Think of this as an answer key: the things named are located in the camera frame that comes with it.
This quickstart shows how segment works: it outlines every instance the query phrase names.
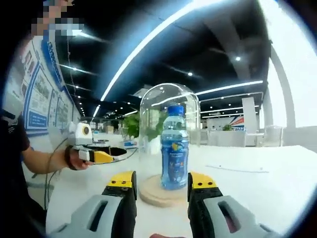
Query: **ceiling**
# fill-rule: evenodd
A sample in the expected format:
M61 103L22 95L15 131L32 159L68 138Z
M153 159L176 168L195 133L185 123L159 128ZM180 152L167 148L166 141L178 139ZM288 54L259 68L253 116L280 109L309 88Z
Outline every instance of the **ceiling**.
M255 104L261 105L267 87L270 41L261 9L253 0L224 0L176 20L132 59L101 102L131 52L189 0L155 2L117 0L110 5L104 0L93 4L74 0L69 8L67 16L76 19L73 22L78 19L84 28L81 35L68 38L68 44L66 38L59 37L56 48L67 88L85 116L91 117L98 105L96 117L112 113L111 119L138 110L141 99L133 96L136 92L167 82L186 85L197 93L263 80L262 84L198 96L201 111L225 109L229 104L241 107L241 98L254 92L259 92L253 94Z

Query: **white robot part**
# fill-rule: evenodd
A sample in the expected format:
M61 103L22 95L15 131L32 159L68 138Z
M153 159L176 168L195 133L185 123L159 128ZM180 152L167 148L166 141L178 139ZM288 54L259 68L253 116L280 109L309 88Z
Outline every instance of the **white robot part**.
M68 126L69 145L90 145L93 143L93 133L91 127L86 123L71 122Z

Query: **person's hand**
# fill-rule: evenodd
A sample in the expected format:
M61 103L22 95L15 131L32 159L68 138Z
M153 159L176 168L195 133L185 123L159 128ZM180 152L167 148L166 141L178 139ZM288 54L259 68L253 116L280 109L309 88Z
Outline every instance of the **person's hand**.
M70 162L77 170L85 170L89 167L89 165L93 165L93 162L83 161L79 158L78 151L74 149L70 149L69 152Z
M184 237L165 237L159 234L154 234L154 235L151 235L150 238L184 238Z

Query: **blue bottle cap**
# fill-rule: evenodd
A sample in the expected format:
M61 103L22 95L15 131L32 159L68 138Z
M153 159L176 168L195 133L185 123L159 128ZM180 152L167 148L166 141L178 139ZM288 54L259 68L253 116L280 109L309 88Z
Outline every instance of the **blue bottle cap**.
M181 105L173 105L167 108L167 112L169 115L180 115L184 116L184 107Z

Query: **desk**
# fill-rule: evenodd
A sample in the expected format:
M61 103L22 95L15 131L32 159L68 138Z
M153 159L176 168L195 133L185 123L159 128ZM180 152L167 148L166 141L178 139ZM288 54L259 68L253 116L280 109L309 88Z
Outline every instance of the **desk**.
M139 166L136 153L125 161L94 165L85 171L64 169L49 203L47 232L70 222L71 214L92 195L101 194L112 175L136 170L140 179ZM259 222L281 234L298 219L317 182L317 154L301 146L190 147L188 166L189 171L212 176L224 195L231 195ZM158 208L138 198L137 209L136 238L148 238L153 233L192 237L187 204Z

